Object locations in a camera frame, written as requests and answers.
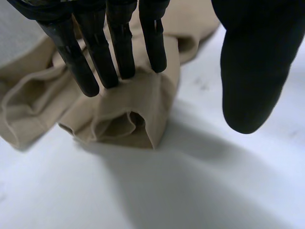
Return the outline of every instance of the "tan fabric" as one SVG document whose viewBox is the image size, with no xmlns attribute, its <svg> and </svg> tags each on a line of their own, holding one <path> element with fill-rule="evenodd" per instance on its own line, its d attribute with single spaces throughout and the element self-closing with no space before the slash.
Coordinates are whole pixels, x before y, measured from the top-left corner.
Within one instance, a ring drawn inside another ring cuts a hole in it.
<svg viewBox="0 0 305 229">
<path fill-rule="evenodd" d="M 101 89 L 94 98 L 80 93 L 58 53 L 53 66 L 44 70 L 53 45 L 49 39 L 41 41 L 27 54 L 31 59 L 23 57 L 0 69 L 0 135 L 19 147 L 46 132 L 63 114 L 60 126 L 85 143 L 157 147 L 177 91 L 180 64 L 196 55 L 199 41 L 218 24 L 210 0 L 172 0 L 163 18 L 168 66 L 156 74 L 150 69 L 136 11 L 130 23 L 136 75 L 117 88 Z M 110 41 L 108 28 L 105 31 Z"/>
</svg>

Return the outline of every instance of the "beige cloth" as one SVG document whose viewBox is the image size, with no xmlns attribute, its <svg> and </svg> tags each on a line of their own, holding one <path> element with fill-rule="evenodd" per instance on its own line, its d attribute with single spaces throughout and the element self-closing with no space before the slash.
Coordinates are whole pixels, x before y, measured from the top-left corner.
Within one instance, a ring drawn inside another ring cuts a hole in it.
<svg viewBox="0 0 305 229">
<path fill-rule="evenodd" d="M 21 147 L 59 120 L 64 130 L 85 143 L 156 148 L 177 91 L 180 64 L 196 55 L 199 41 L 218 24 L 210 0 L 172 0 L 163 17 L 167 69 L 156 74 L 150 69 L 136 10 L 130 23 L 136 75 L 110 90 L 100 84 L 94 98 L 80 92 L 45 37 L 31 52 L 0 69 L 0 135 Z M 105 32 L 110 41 L 107 27 Z"/>
</svg>

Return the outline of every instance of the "folded cloth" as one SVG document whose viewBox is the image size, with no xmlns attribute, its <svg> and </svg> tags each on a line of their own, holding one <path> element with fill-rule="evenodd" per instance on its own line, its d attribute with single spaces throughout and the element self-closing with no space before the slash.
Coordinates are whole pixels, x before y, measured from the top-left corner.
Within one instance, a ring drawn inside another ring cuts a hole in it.
<svg viewBox="0 0 305 229">
<path fill-rule="evenodd" d="M 53 45 L 45 38 L 31 53 L 0 69 L 0 135 L 20 147 L 61 117 L 60 127 L 85 143 L 156 148 L 177 91 L 180 64 L 196 55 L 199 41 L 218 24 L 210 0 L 172 0 L 163 17 L 167 69 L 156 74 L 150 68 L 136 10 L 130 22 L 136 75 L 110 90 L 100 83 L 100 94 L 94 98 L 80 92 L 58 53 L 52 56 Z M 107 26 L 105 33 L 114 57 Z M 51 58 L 52 67 L 46 69 Z M 94 70 L 89 57 L 88 62 Z"/>
</svg>

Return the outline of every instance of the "beige sock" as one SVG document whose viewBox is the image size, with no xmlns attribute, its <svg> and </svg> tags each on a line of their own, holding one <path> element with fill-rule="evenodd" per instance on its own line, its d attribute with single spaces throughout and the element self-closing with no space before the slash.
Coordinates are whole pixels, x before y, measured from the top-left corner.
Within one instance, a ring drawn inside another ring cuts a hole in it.
<svg viewBox="0 0 305 229">
<path fill-rule="evenodd" d="M 0 69 L 0 135 L 19 147 L 42 135 L 63 114 L 60 126 L 85 143 L 157 147 L 177 91 L 180 64 L 196 55 L 199 41 L 218 24 L 209 0 L 172 0 L 163 17 L 167 69 L 156 74 L 150 69 L 136 10 L 130 23 L 136 75 L 110 90 L 100 84 L 101 92 L 94 98 L 80 93 L 58 53 L 53 67 L 45 70 L 48 62 L 40 56 L 51 58 L 44 49 L 52 47 L 45 39 L 28 53 L 31 60 L 17 61 L 31 67 L 12 62 Z M 107 28 L 105 32 L 110 41 Z M 33 64 L 36 59 L 43 63 Z"/>
</svg>

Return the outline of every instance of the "crumpled fabric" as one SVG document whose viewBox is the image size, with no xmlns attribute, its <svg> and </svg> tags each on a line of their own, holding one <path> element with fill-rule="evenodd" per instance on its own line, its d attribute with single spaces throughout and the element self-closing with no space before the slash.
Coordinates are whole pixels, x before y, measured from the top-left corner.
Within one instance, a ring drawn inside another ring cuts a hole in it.
<svg viewBox="0 0 305 229">
<path fill-rule="evenodd" d="M 79 41 L 101 88 L 94 98 L 81 93 L 44 36 L 31 51 L 0 68 L 0 136 L 23 147 L 58 122 L 84 143 L 156 148 L 177 92 L 180 65 L 196 56 L 200 40 L 219 25 L 209 0 L 172 0 L 162 21 L 167 69 L 150 69 L 136 10 L 130 22 L 136 74 L 112 89 L 103 88 Z M 104 30 L 118 73 L 107 24 Z"/>
</svg>

